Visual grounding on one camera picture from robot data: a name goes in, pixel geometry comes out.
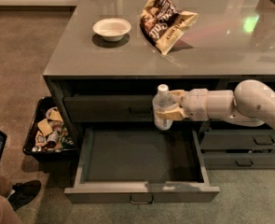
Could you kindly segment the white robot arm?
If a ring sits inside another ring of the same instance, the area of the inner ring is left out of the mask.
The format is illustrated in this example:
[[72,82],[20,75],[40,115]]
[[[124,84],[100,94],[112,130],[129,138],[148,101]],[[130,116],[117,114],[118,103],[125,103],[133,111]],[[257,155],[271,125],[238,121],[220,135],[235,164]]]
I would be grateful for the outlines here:
[[266,123],[275,131],[275,91],[258,80],[244,80],[234,91],[170,91],[166,84],[160,84],[152,106],[155,125],[162,131],[184,119],[220,119],[247,127]]

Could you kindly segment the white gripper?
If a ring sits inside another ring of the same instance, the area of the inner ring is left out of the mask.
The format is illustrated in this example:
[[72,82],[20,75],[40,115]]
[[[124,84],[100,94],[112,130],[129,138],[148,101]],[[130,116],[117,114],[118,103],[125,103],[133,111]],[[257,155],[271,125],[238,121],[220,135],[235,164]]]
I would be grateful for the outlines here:
[[175,103],[180,104],[174,109],[157,111],[156,114],[161,119],[183,120],[189,118],[194,121],[207,120],[208,111],[208,90],[193,89],[191,91],[172,90],[171,95]]

